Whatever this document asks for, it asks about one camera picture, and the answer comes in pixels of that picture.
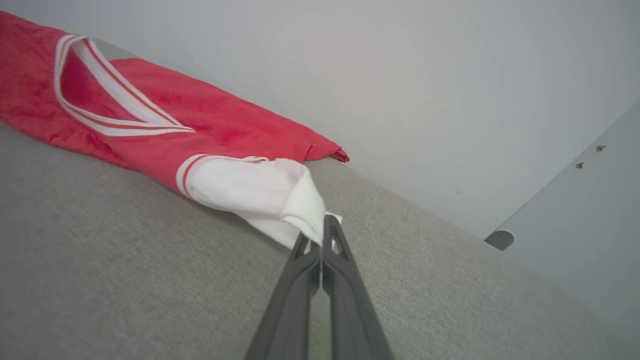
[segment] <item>red fabric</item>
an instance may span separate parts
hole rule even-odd
[[[57,41],[64,31],[0,12],[0,119],[42,142],[143,172],[176,190],[176,170],[188,157],[214,154],[271,160],[348,161],[335,143],[313,130],[215,86],[145,60],[113,66],[182,125],[196,133],[105,136],[69,115],[53,88]],[[98,84],[71,52],[62,77],[65,98],[92,113],[137,120]]]

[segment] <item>white stripe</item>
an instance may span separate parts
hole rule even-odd
[[[78,41],[82,41],[86,37],[84,36],[75,36],[75,35],[65,35],[64,37],[58,40],[58,44],[56,46],[56,61],[55,61],[55,71],[54,71],[54,91],[56,93],[56,98],[62,105],[62,107],[67,110],[74,118],[83,124],[90,126],[92,129],[108,136],[144,136],[144,135],[160,135],[166,133],[183,133],[183,132],[195,132],[195,130],[191,129],[187,126],[164,126],[159,124],[149,124],[146,122],[138,122],[138,121],[130,121],[130,120],[120,120],[120,119],[112,119],[109,117],[103,117],[94,113],[90,113],[84,109],[78,108],[73,104],[69,103],[64,96],[62,95],[61,88],[61,75],[67,61],[68,50],[72,46],[73,43]],[[135,126],[135,127],[163,127],[163,129],[122,129],[117,127],[109,127],[101,124],[97,124],[84,118],[82,115],[78,113],[82,113],[91,119],[99,120],[105,122],[107,124],[114,125],[127,125],[127,126]]]
[[[148,135],[161,135],[168,133],[192,133],[191,130],[186,129],[121,129],[119,127],[109,127],[103,126],[100,124],[96,124],[95,122],[84,118],[82,115],[74,112],[64,104],[61,104],[62,107],[71,114],[78,121],[82,122],[84,125],[98,131],[99,133],[106,136],[148,136]]]
[[[145,96],[145,94],[141,93],[135,86],[133,86],[129,82],[129,80],[122,76],[121,73],[119,73],[119,71],[117,71],[113,67],[113,65],[109,61],[107,61],[107,59],[105,59],[105,57],[97,49],[97,47],[93,43],[93,40],[91,39],[89,39],[89,46],[91,47],[91,49],[93,49],[96,56],[98,56],[100,62],[104,64],[104,66],[107,67],[111,71],[111,73],[124,84],[124,86],[126,86],[129,90],[131,90],[131,92],[136,94],[144,102],[144,104],[140,103],[139,100],[133,97],[126,89],[122,88],[122,86],[118,84],[118,82],[115,81],[115,79],[113,79],[111,75],[109,75],[109,73],[102,68],[102,66],[100,66],[100,64],[95,60],[91,53],[89,53],[89,50],[86,49],[86,52],[83,52],[81,59],[87,58],[87,60],[90,60],[95,64],[94,67],[90,68],[92,74],[96,77],[96,79],[98,79],[98,81],[102,79],[103,81],[105,81],[105,83],[110,83],[109,86],[104,87],[105,90],[107,90],[107,92],[109,92],[109,94],[111,94],[114,99],[118,100],[118,102],[120,102],[120,104],[128,112],[140,118],[142,121],[147,121],[148,119],[149,122],[154,122],[156,124],[180,125],[180,122],[178,122],[178,120],[175,120],[173,116],[169,115],[167,112],[154,104],[151,100],[148,99],[148,97]],[[155,109],[158,113],[164,115],[166,118],[158,115],[158,113],[154,112],[149,107]]]

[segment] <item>gray fabric surface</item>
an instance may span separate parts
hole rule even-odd
[[[624,359],[580,303],[334,160],[308,164],[397,359]],[[287,257],[229,213],[0,124],[0,359],[242,359]],[[328,297],[311,359],[330,358]]]

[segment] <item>red towel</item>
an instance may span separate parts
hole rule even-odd
[[[185,197],[194,199],[192,178],[209,160],[349,160],[313,130],[215,86],[140,59],[109,62],[86,37],[0,12],[0,49],[3,121],[50,145],[143,172]],[[292,171],[299,180],[305,170]]]

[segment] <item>white fabric corner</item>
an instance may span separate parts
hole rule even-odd
[[[324,201],[305,165],[225,157],[192,171],[188,192],[199,203],[239,215],[290,249],[300,231],[322,244]]]

